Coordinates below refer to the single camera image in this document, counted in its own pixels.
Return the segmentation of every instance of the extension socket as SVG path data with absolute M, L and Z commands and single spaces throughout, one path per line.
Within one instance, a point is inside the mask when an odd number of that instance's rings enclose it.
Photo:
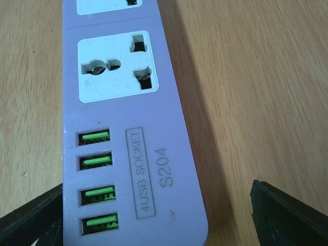
M 93 14 L 63 1 L 63 174 L 64 245 L 206 241 L 156 0 Z

